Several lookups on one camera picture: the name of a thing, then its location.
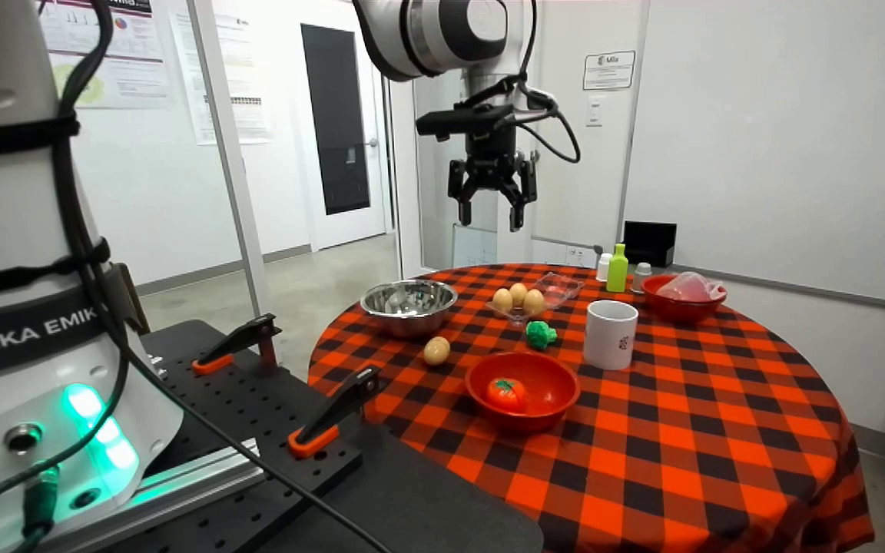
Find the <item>round table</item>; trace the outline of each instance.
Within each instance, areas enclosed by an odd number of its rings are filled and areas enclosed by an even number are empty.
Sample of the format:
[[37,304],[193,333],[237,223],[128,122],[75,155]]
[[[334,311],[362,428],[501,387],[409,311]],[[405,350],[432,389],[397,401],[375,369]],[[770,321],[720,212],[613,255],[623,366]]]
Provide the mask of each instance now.
[[[555,270],[578,278],[547,311],[547,350],[581,377],[565,422],[505,435],[464,394],[464,372],[522,350],[522,326],[488,311],[495,287],[536,285]],[[482,263],[429,278],[461,296],[439,333],[446,366],[423,366],[423,341],[375,333],[346,306],[316,341],[310,384],[322,394],[362,366],[388,387],[369,404],[394,435],[531,515],[547,549],[849,549],[873,540],[850,425],[821,375],[758,321],[720,306],[699,328],[643,311],[634,366],[581,361],[583,306],[604,297],[587,267]]]

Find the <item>black box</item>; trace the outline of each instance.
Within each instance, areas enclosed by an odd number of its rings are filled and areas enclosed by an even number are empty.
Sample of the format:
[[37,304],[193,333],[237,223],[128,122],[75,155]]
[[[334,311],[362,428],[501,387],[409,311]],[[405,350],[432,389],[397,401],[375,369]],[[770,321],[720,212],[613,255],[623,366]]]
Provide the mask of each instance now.
[[647,261],[650,267],[671,267],[677,255],[679,223],[623,220],[623,243],[629,263]]

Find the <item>egg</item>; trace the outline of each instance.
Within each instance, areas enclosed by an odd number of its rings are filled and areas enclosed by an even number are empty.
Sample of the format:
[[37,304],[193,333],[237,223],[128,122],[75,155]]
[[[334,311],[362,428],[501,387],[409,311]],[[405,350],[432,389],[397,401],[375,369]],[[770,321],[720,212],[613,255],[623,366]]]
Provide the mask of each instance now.
[[514,306],[509,292],[507,292],[507,287],[498,287],[495,297],[492,297],[492,306],[495,306],[498,313],[507,313],[507,311]]
[[428,366],[442,366],[449,360],[449,341],[442,333],[429,338],[421,350]]
[[525,296],[530,296],[530,285],[522,285],[522,283],[509,285],[509,301],[517,311],[525,306]]
[[545,311],[545,296],[542,296],[542,287],[530,287],[530,296],[525,296],[525,313],[536,317],[536,313],[542,313],[542,311]]

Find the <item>metal bowl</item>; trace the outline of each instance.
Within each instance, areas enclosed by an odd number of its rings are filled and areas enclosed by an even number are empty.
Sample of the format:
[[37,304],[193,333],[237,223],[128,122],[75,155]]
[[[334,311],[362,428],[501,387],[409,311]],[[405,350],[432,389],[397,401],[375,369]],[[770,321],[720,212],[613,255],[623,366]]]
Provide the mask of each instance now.
[[428,338],[446,321],[454,301],[458,296],[446,283],[405,278],[375,285],[361,297],[361,311],[383,333]]

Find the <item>wall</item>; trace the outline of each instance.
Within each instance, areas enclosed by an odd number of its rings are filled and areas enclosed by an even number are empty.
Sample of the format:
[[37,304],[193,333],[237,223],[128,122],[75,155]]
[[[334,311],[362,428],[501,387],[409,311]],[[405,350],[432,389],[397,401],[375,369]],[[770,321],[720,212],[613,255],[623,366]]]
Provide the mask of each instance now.
[[[156,283],[240,259],[225,176],[214,146],[199,146],[179,74],[170,9],[154,0],[164,32],[173,101],[164,111],[81,111],[77,168],[97,229],[138,283]],[[255,11],[273,139],[242,146],[260,251],[310,243],[307,173],[292,139],[292,112],[307,98],[295,55],[292,7]]]
[[[545,67],[562,67],[562,70],[558,74],[547,70],[545,85],[552,90],[565,106],[581,104],[581,96],[562,96],[562,90],[576,85],[578,80],[576,70],[565,67],[576,67],[576,59],[587,49],[576,42],[601,39],[608,47],[608,38],[601,38],[601,30],[594,30],[596,26],[594,21],[601,21],[608,7],[626,7],[626,2],[601,2],[601,9],[596,9],[594,2],[555,2],[555,9],[550,9],[550,30],[545,38],[547,39]],[[608,181],[618,178],[616,167],[618,158],[626,155],[623,131],[616,131],[616,139],[601,135],[601,142],[589,139],[587,131],[583,146],[589,162],[598,167],[596,173],[581,168],[581,176],[562,173],[542,178],[545,204],[538,229],[555,234],[568,243],[581,243],[587,235],[608,235],[608,223],[596,229],[604,212],[601,204],[621,203],[621,184],[604,188],[601,176],[608,176]],[[841,399],[854,425],[885,432],[885,311],[748,283],[728,283],[728,285],[732,285],[728,304],[765,321],[795,350],[802,350],[815,361],[815,369],[827,377],[833,394]]]
[[728,285],[728,304],[806,352],[854,425],[885,432],[885,311],[744,283]]
[[885,297],[885,2],[650,0],[626,191],[682,263]]
[[[536,235],[583,245],[608,245],[618,235],[634,90],[583,93],[581,84],[587,55],[638,49],[638,11],[643,0],[545,2],[542,74],[536,76],[576,125],[583,158],[568,167],[542,151]],[[542,131],[568,151],[555,122],[545,122]]]

